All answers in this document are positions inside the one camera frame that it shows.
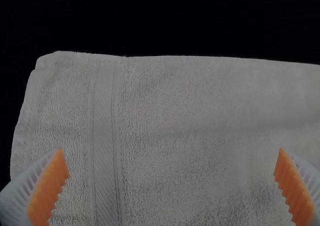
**ribbed plastic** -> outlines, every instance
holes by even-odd
[[[297,226],[320,225],[320,172],[301,157],[280,148],[275,181]]]
[[[51,210],[69,177],[61,148],[33,162],[0,192],[2,225],[49,225]]]

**towel fold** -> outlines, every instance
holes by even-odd
[[[280,147],[320,168],[320,67],[55,52],[31,73],[14,178],[62,147],[51,225],[293,225]]]

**black background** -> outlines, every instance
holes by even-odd
[[[320,64],[319,0],[1,0],[0,189],[38,57],[209,55]]]

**folded towel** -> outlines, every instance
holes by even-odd
[[[320,167],[320,67],[56,52],[27,84],[11,177],[60,146],[52,225],[293,225],[280,147]]]

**orange serrated pad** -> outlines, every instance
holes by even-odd
[[[64,152],[59,148],[43,172],[27,209],[28,217],[34,226],[49,225],[51,210],[55,208],[58,194],[62,192],[61,187],[69,177]]]
[[[292,222],[297,226],[308,225],[315,216],[315,204],[291,157],[282,148],[279,150],[274,176],[279,183],[278,188],[283,190],[282,195],[286,197],[285,203],[292,213]]]

